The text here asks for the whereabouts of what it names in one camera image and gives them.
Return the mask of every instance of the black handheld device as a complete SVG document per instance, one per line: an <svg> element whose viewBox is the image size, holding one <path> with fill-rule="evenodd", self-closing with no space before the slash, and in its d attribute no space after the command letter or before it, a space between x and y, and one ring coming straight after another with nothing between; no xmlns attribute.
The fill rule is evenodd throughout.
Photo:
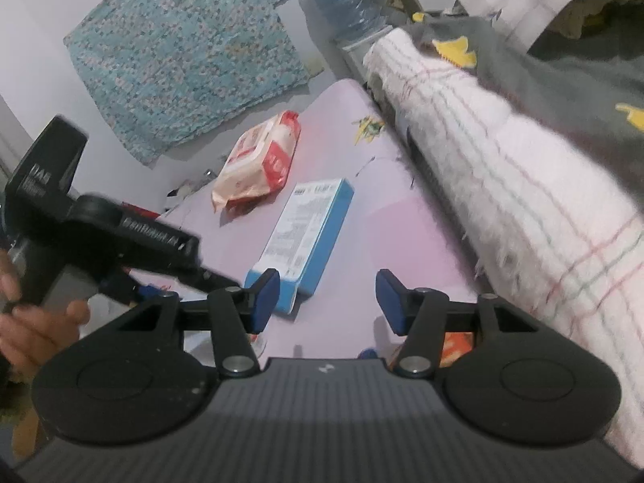
<svg viewBox="0 0 644 483"><path fill-rule="evenodd" d="M20 303L46 304L63 273L81 288L67 281L66 292L52 296L53 310L94 292L124 304L141 301L140 285L124 267L172 275L204 292L238 287L235 280L201 266L196 236L94 194L72 198L72 179L86 142L85 134L55 117L5 187L3 239L19 275ZM15 303L2 297L0 305L8 312ZM7 368L0 357L2 385Z"/></svg>

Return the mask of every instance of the white logo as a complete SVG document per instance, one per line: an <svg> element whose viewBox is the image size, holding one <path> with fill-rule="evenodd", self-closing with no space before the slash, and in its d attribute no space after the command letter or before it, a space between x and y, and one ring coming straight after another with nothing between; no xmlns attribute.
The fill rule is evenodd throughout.
<svg viewBox="0 0 644 483"><path fill-rule="evenodd" d="M29 171L29 175L33 176L38 182L40 182L43 185L47 185L49 180L52 178L51 172L45 171L37 163L33 165L33 167L31 168L31 171Z"/></svg>
<svg viewBox="0 0 644 483"><path fill-rule="evenodd" d="M121 227L134 230L135 232L143 234L144 236L151 237L158 242L167 243L168 245L176 246L176 244L179 243L178 237L163 232L156 227L151 227L143 221L132 219L131 217L126 217L125 219L123 219L123 221L121 221Z"/></svg>
<svg viewBox="0 0 644 483"><path fill-rule="evenodd" d="M330 363L327 363L327 364L326 364L326 365L324 365L323 367L318 367L318 370L319 370L322 374L328 374L329 372L333 372L335 369L336 369L336 368L335 368L333 365L331 365Z"/></svg>

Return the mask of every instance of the red and white package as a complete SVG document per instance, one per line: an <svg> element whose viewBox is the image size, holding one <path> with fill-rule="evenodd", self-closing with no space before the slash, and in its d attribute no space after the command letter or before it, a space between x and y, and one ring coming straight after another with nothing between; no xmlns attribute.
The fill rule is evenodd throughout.
<svg viewBox="0 0 644 483"><path fill-rule="evenodd" d="M281 112L241 135L213 185L215 208L284 187L301 130L297 116L297 112Z"/></svg>

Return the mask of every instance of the striped towel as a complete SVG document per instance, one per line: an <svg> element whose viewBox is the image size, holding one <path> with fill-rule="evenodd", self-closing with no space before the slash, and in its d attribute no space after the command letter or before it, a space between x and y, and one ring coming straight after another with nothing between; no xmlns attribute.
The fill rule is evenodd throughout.
<svg viewBox="0 0 644 483"><path fill-rule="evenodd" d="M365 57L514 303L609 364L607 440L644 466L644 219L602 167L401 29Z"/></svg>

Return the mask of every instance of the plastic water bottle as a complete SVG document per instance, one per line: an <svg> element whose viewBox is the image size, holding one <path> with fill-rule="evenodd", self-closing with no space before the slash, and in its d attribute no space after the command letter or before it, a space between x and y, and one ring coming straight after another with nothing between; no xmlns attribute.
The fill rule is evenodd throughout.
<svg viewBox="0 0 644 483"><path fill-rule="evenodd" d="M385 26L380 7L371 0L312 0L335 40L355 41Z"/></svg>

